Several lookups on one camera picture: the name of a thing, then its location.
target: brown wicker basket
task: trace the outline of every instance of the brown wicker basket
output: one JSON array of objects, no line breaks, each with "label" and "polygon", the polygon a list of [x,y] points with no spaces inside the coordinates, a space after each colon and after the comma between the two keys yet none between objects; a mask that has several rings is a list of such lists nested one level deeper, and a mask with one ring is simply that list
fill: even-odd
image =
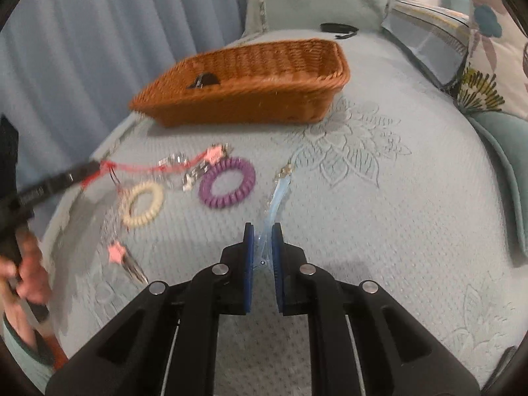
[{"label": "brown wicker basket", "polygon": [[[220,85],[187,89],[206,72]],[[145,87],[130,108],[164,126],[314,123],[349,79],[347,60],[335,42],[258,43],[184,59]]]}]

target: cream spiral keychain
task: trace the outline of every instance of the cream spiral keychain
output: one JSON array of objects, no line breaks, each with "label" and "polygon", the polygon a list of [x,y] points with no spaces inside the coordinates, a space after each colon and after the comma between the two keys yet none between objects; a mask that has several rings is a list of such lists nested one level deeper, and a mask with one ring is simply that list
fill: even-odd
[{"label": "cream spiral keychain", "polygon": [[[150,208],[138,216],[132,215],[132,206],[137,198],[144,193],[152,194],[152,203]],[[158,183],[146,181],[134,186],[126,195],[121,212],[123,224],[127,227],[144,226],[151,222],[159,214],[163,204],[163,188]]]}]

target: purple coil bracelet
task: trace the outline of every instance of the purple coil bracelet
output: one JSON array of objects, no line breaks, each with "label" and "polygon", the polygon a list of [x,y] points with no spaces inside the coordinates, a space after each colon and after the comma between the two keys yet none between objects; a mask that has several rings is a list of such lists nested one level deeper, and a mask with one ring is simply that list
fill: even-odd
[{"label": "purple coil bracelet", "polygon": [[[211,190],[213,188],[213,183],[215,183],[216,178],[221,173],[230,170],[239,170],[242,172],[244,179],[242,180],[240,186],[226,195],[213,195]],[[242,201],[242,199],[246,198],[246,196],[249,195],[249,193],[253,190],[253,186],[255,185],[255,177],[255,169],[251,162],[246,161],[242,158],[225,159],[214,165],[202,177],[202,182],[200,183],[199,197],[207,207],[210,207],[212,209],[222,209],[224,207],[230,207],[231,205]]]}]

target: pink tag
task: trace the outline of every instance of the pink tag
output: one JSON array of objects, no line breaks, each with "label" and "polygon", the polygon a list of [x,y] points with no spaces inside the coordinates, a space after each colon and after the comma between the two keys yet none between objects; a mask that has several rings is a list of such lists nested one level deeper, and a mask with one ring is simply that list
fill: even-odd
[{"label": "pink tag", "polygon": [[121,245],[119,241],[108,246],[108,253],[110,253],[110,262],[119,263],[123,265],[123,258],[127,254],[127,249]]},{"label": "pink tag", "polygon": [[214,146],[207,149],[203,160],[209,162],[211,165],[214,165],[223,157],[224,151],[222,150],[222,146]]}]

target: bed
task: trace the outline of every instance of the bed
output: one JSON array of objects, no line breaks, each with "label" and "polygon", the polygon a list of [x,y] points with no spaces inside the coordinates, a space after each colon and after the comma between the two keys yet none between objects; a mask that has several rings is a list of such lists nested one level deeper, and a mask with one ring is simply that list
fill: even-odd
[{"label": "bed", "polygon": [[[233,45],[311,37],[333,35],[284,30]],[[521,342],[528,318],[528,270],[504,170],[452,98],[395,44],[362,32],[340,44],[351,81],[319,124],[164,129],[136,114],[123,121],[95,158],[155,164],[228,142],[257,173],[251,195],[222,211],[204,207],[196,191],[168,187],[157,219],[123,241],[151,281],[186,281],[239,242],[245,222],[258,221],[276,171],[291,159],[278,216],[285,241],[336,279],[376,280],[483,385],[505,349]],[[364,152],[352,158],[358,145]],[[218,183],[230,190],[237,180]],[[49,308],[68,356],[142,288],[108,265],[117,220],[116,188],[105,178],[67,192],[44,237]],[[306,321],[279,319],[266,274],[253,290],[252,313],[220,324],[215,394],[310,394]]]}]

